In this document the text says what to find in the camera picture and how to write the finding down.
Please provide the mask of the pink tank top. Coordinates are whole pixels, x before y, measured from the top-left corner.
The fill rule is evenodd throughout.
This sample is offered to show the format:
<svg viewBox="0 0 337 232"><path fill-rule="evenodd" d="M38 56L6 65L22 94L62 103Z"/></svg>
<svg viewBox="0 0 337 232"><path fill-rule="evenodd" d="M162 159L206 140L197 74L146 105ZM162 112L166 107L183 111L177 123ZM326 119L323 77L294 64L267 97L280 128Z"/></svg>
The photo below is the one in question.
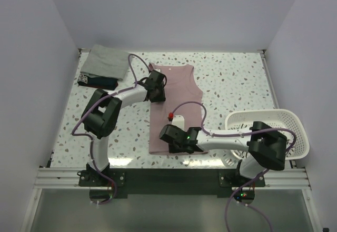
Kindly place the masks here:
<svg viewBox="0 0 337 232"><path fill-rule="evenodd" d="M169 145L160 140L163 127L169 123L167 117L178 105L193 101L201 102L203 92L194 80L194 67L159 66L150 64L150 69L159 70L167 77L164 88L166 100L162 103L151 103L150 106L150 137L148 151L151 155L168 155Z"/></svg>

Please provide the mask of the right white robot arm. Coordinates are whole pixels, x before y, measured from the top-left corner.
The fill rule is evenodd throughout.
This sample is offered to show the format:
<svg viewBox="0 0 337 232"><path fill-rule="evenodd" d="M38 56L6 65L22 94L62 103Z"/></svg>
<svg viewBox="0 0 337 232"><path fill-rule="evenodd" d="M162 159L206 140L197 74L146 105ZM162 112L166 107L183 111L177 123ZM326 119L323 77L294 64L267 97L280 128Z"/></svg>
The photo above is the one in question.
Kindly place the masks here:
<svg viewBox="0 0 337 232"><path fill-rule="evenodd" d="M234 174L240 186L247 186L267 169L282 171L285 168L287 137L259 121L243 130L217 130L208 134L200 127L190 127L184 131L167 124L161 130L159 139L168 144L170 153L237 150L250 154L238 163Z"/></svg>

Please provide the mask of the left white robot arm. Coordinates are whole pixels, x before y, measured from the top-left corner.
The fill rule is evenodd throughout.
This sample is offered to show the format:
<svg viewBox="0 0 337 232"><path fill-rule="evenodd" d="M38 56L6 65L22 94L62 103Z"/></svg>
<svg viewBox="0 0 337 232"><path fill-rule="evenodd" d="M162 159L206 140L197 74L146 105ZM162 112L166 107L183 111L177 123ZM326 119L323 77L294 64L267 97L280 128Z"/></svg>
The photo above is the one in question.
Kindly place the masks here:
<svg viewBox="0 0 337 232"><path fill-rule="evenodd" d="M93 169L90 179L96 185L103 186L109 180L109 173L105 170L110 167L108 138L115 129L121 109L145 101L164 102L166 83L166 76L159 70L153 70L147 77L137 80L134 86L112 94L102 89L94 92L80 123L84 124L85 135L91 140L88 165Z"/></svg>

